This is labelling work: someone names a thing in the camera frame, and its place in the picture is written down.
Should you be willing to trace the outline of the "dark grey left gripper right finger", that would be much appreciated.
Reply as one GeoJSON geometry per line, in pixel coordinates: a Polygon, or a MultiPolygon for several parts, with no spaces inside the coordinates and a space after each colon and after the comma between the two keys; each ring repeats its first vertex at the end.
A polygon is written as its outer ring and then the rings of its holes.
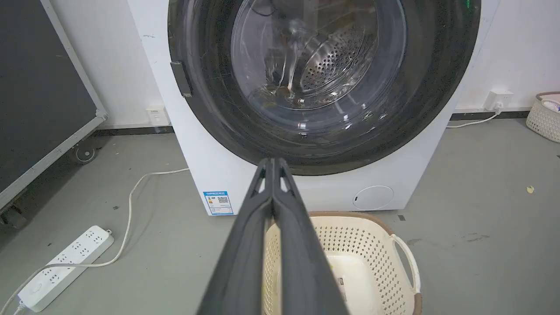
{"type": "Polygon", "coordinates": [[[281,239],[284,315],[347,315],[301,194],[284,159],[272,160],[274,220],[281,239]]]}

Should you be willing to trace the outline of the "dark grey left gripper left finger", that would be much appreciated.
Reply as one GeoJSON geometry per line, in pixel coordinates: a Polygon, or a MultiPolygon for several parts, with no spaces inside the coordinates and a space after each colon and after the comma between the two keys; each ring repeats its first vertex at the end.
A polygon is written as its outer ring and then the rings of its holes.
{"type": "Polygon", "coordinates": [[[258,164],[197,309],[199,315],[262,313],[264,235],[272,215],[272,161],[263,159],[258,164]]]}

